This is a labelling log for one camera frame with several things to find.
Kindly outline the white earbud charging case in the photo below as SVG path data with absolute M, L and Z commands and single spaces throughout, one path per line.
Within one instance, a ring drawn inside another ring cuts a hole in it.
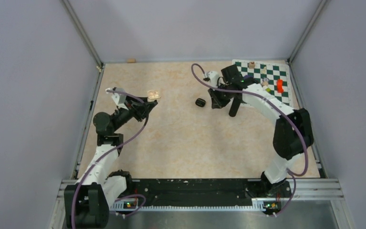
M 147 91 L 147 100 L 148 102 L 153 102 L 161 98 L 161 94 L 158 90 L 149 90 Z

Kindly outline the black earbud charging case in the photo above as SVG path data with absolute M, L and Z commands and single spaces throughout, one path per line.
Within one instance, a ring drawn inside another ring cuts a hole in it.
M 197 98 L 195 101 L 195 105 L 198 107 L 205 107 L 206 101 L 202 98 Z

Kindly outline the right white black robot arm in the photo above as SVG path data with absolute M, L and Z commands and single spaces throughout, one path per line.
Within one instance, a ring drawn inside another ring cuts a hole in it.
M 284 183 L 290 168 L 300 155 L 307 157 L 307 149 L 313 144 L 309 112 L 295 109 L 281 102 L 267 92 L 261 81 L 243 76 L 236 65 L 230 65 L 221 73 L 210 71 L 203 74 L 210 83 L 208 93 L 213 109 L 221 109 L 231 104 L 229 115 L 235 117 L 240 105 L 247 104 L 257 109 L 274 124 L 273 148 L 276 156 L 261 174 L 261 192 L 274 196 Z

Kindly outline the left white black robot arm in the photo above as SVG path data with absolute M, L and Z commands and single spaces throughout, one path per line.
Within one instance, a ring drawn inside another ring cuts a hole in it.
M 110 169 L 119 158 L 122 148 L 139 133 L 125 140 L 117 133 L 131 119 L 144 122 L 146 126 L 149 113 L 160 99 L 157 90 L 148 91 L 146 97 L 126 93 L 122 88 L 108 88 L 116 105 L 112 114 L 99 112 L 93 117 L 97 134 L 95 154 L 83 175 L 64 191 L 65 221 L 70 229 L 103 229 L 107 226 L 110 207 L 122 197 L 133 193 L 134 185 L 126 171 L 111 172 Z

